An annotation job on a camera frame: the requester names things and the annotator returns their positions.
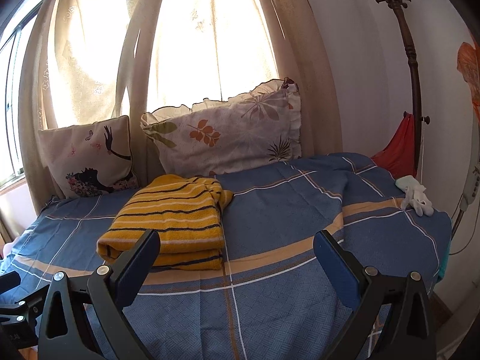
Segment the yellow striped knit sweater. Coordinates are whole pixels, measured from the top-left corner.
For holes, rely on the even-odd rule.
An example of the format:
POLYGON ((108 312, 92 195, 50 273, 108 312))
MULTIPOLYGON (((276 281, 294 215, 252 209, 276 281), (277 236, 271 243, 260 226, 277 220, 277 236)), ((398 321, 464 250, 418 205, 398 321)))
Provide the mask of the yellow striped knit sweater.
POLYGON ((160 238, 154 267, 218 271, 223 266, 222 214, 232 199, 233 193, 213 178, 159 176, 120 209, 97 240, 97 253, 112 263, 153 231, 160 238))

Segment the blue plaid bed sheet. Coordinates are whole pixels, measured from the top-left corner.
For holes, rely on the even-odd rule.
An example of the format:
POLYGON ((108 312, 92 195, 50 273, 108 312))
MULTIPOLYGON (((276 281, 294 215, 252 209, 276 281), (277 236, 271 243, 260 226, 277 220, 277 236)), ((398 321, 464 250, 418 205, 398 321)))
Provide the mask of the blue plaid bed sheet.
POLYGON ((402 210, 391 174, 360 154, 219 177, 233 193, 219 271, 154 271, 125 315, 156 359, 318 359, 350 314, 315 258, 320 230, 384 275, 432 289, 451 220, 402 210))

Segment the white small cloth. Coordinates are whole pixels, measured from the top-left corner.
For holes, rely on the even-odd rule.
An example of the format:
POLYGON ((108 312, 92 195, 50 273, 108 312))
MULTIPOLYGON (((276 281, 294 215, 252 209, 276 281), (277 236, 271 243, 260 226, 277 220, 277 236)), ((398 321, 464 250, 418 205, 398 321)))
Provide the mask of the white small cloth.
POLYGON ((423 215, 431 217, 434 214, 432 202, 425 194, 426 187, 411 175, 400 177, 395 181, 398 189, 405 193, 400 208, 406 211, 409 207, 414 209, 420 217, 423 215))

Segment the red bag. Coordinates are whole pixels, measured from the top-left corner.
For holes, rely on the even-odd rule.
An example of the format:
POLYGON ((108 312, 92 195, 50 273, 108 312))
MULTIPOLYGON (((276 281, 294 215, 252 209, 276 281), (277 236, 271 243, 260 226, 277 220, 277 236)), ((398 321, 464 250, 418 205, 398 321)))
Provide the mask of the red bag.
POLYGON ((371 159, 395 179, 416 176, 414 144, 414 118, 412 114, 405 113, 388 145, 371 159))

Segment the cream cushion with black silhouette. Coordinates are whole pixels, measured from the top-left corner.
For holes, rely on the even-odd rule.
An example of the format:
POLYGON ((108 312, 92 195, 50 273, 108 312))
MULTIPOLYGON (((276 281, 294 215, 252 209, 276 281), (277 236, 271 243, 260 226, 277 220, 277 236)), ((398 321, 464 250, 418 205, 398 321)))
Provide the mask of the cream cushion with black silhouette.
POLYGON ((49 172, 65 197, 95 197, 138 187, 126 115, 41 130, 39 141, 49 172))

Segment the white leaf print pillow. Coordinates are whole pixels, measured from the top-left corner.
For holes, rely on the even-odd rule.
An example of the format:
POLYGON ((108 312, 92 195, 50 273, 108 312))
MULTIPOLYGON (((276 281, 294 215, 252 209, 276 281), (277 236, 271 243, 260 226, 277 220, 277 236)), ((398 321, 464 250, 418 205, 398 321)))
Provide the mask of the white leaf print pillow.
POLYGON ((301 98, 290 78, 228 101, 165 106, 141 117, 163 169, 183 177, 223 175, 302 154, 301 98))

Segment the beige curtain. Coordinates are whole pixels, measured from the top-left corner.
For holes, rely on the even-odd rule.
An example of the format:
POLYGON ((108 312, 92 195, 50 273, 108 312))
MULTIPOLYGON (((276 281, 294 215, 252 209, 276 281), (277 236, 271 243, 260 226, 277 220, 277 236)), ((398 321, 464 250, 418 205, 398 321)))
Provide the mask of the beige curtain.
POLYGON ((290 78, 302 100, 304 156, 343 148, 329 58, 308 0, 45 0, 19 83, 19 144, 35 211, 60 183, 41 133, 127 119, 129 169, 164 169, 141 128, 161 107, 225 101, 290 78))

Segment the orange flower wall decoration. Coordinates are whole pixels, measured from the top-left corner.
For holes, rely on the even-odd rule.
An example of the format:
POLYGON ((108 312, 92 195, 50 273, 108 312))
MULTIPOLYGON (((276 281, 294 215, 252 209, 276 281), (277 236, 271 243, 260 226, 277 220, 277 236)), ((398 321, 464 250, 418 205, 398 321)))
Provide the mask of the orange flower wall decoration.
POLYGON ((457 52, 457 70, 468 84, 473 112, 480 119, 479 45, 463 42, 457 52))

